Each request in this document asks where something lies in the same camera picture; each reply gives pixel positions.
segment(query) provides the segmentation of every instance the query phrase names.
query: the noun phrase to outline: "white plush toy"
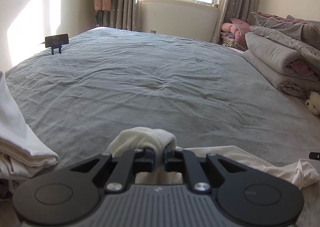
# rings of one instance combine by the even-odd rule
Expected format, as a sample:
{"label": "white plush toy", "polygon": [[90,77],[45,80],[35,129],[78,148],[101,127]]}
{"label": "white plush toy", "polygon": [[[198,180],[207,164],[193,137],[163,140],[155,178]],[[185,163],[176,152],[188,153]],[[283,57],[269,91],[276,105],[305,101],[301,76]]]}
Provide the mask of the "white plush toy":
{"label": "white plush toy", "polygon": [[311,92],[309,99],[306,100],[304,105],[313,115],[320,115],[320,95],[318,93]]}

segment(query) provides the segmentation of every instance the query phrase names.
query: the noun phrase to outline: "stack of bedding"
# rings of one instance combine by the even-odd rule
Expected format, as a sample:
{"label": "stack of bedding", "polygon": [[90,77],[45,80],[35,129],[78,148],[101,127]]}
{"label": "stack of bedding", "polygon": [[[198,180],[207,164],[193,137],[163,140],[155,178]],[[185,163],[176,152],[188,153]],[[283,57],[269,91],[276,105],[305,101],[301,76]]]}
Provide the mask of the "stack of bedding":
{"label": "stack of bedding", "polygon": [[220,33],[220,44],[241,51],[248,49],[245,34],[250,32],[250,25],[239,19],[230,19],[231,23],[223,23]]}
{"label": "stack of bedding", "polygon": [[320,22],[253,12],[259,26],[245,38],[243,57],[277,90],[307,99],[320,91]]}

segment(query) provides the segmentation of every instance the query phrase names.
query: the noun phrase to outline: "bed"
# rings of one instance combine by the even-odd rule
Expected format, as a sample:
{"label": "bed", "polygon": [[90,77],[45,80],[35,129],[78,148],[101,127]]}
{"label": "bed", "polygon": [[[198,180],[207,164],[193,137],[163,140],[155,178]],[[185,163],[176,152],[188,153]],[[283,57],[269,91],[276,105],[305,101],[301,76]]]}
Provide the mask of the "bed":
{"label": "bed", "polygon": [[[180,147],[235,145],[276,166],[320,151],[319,118],[221,45],[93,29],[62,54],[23,61],[6,82],[26,123],[60,156],[49,170],[105,151],[136,126],[167,130]],[[302,192],[298,225],[320,226],[319,184]]]}

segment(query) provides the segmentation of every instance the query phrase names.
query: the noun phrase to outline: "white cloth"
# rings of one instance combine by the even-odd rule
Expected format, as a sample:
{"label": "white cloth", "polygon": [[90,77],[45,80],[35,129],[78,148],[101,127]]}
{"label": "white cloth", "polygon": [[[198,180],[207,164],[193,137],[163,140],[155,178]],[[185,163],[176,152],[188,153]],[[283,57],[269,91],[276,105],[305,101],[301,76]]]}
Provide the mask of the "white cloth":
{"label": "white cloth", "polygon": [[[136,183],[144,184],[178,184],[182,183],[180,173],[164,171],[162,157],[164,147],[170,144],[173,149],[177,141],[173,134],[161,129],[149,129],[137,127],[122,131],[107,148],[114,156],[121,156],[126,150],[135,148],[152,148],[156,153],[155,171],[152,173],[142,172],[137,174]],[[308,159],[299,159],[297,163],[277,167],[272,164],[236,147],[221,146],[208,148],[189,148],[198,157],[205,157],[207,153],[217,153],[230,158],[246,166],[258,169],[265,173],[280,177],[291,182],[299,189],[312,185],[319,181],[320,176]]]}
{"label": "white cloth", "polygon": [[0,178],[26,180],[58,162],[26,124],[0,71]]}

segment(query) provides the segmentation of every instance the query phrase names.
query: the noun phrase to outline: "sunlight patch on wall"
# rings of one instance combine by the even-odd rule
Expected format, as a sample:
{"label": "sunlight patch on wall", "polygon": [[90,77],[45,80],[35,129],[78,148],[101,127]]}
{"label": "sunlight patch on wall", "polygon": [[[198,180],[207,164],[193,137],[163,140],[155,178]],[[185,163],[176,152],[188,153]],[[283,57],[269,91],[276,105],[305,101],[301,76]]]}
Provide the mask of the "sunlight patch on wall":
{"label": "sunlight patch on wall", "polygon": [[61,24],[61,0],[50,0],[50,32],[55,35]]}
{"label": "sunlight patch on wall", "polygon": [[7,31],[12,65],[29,58],[44,41],[42,0],[31,0]]}

